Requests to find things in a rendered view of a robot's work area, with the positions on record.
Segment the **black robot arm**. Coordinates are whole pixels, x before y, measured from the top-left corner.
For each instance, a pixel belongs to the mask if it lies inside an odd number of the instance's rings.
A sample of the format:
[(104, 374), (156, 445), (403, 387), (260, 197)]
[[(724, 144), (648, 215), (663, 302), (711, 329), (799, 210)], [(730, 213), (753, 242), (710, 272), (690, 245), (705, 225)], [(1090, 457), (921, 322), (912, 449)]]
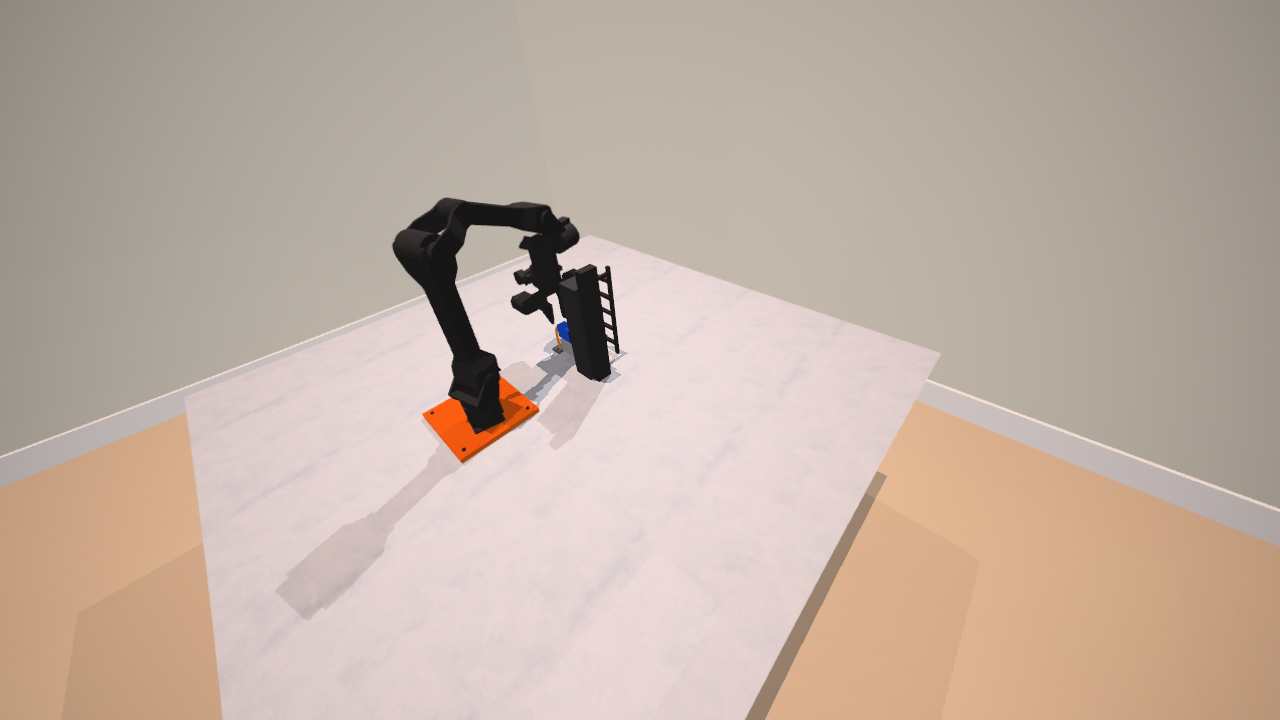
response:
[(396, 258), (428, 295), (453, 354), (448, 396), (460, 401), (477, 434), (506, 421), (506, 416), (499, 400), (502, 369), (495, 354), (479, 348), (454, 284), (458, 270), (454, 255), (465, 243), (468, 225), (509, 225), (538, 233), (525, 236), (518, 249), (529, 250), (530, 266), (539, 268), (554, 265), (556, 254), (579, 243), (580, 234), (570, 218), (558, 220), (547, 204), (497, 205), (442, 199), (396, 236)]

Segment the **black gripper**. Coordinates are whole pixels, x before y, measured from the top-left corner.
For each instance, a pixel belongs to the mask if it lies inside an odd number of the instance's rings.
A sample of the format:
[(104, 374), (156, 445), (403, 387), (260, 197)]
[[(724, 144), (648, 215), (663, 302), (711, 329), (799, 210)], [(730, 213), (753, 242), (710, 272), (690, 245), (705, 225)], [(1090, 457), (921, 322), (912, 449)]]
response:
[(539, 309), (541, 310), (541, 313), (544, 313), (550, 324), (554, 325), (556, 319), (554, 319), (553, 306), (552, 304), (548, 302), (547, 297), (550, 296), (552, 293), (557, 293), (561, 305), (561, 314), (563, 318), (566, 318), (564, 306), (561, 297), (559, 283), (573, 277), (576, 269), (564, 272), (562, 274), (562, 278), (561, 278), (561, 272), (563, 270), (563, 268), (558, 264), (558, 261), (552, 266), (543, 266), (543, 268), (530, 266), (530, 269), (535, 274), (538, 282), (538, 287), (536, 286), (535, 287), (539, 291), (536, 293), (529, 293), (524, 291), (521, 293), (515, 295), (511, 299), (512, 307), (515, 307), (518, 313), (522, 313), (524, 315), (535, 313)]

